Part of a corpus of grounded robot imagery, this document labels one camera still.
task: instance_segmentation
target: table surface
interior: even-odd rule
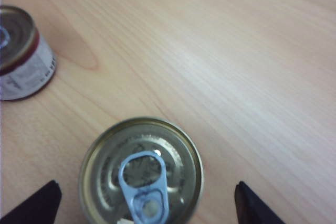
[[[57,56],[36,95],[1,103],[1,213],[56,179],[56,223],[88,223],[78,174],[109,126],[184,129],[205,187],[191,223],[237,223],[244,180],[287,223],[336,219],[336,0],[2,0]]]

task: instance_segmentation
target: gold can lid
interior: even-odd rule
[[[34,46],[37,30],[32,17],[24,10],[0,6],[0,71],[17,67]]]
[[[186,223],[203,188],[200,155],[188,135],[170,122],[134,118],[109,128],[93,143],[83,162],[79,181],[82,207],[91,223],[117,224],[132,220],[121,191],[121,162],[133,153],[154,151],[165,162],[169,216],[167,223]],[[123,172],[131,187],[153,183],[161,173],[150,157],[134,159]]]

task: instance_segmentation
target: small can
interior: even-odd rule
[[[53,76],[56,58],[32,17],[24,10],[0,7],[0,99],[27,97]]]
[[[89,148],[79,176],[79,199],[91,224],[133,223],[118,180],[122,161],[152,151],[165,163],[169,215],[166,223],[186,223],[203,190],[203,167],[190,137],[157,118],[122,121],[102,133]],[[132,187],[152,184],[160,170],[154,159],[134,159],[123,170]]]

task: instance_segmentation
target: pull tab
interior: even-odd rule
[[[157,181],[143,187],[131,187],[123,178],[126,164],[131,160],[151,156],[161,165],[161,174]],[[131,215],[136,224],[164,224],[169,213],[166,167],[162,157],[151,151],[138,152],[128,156],[120,165],[119,184]]]
[[[0,49],[7,46],[11,37],[5,27],[0,26]]]

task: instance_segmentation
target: white label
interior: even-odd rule
[[[12,72],[0,77],[1,100],[26,97],[39,90],[55,72],[56,58],[40,34],[38,46],[32,56]]]

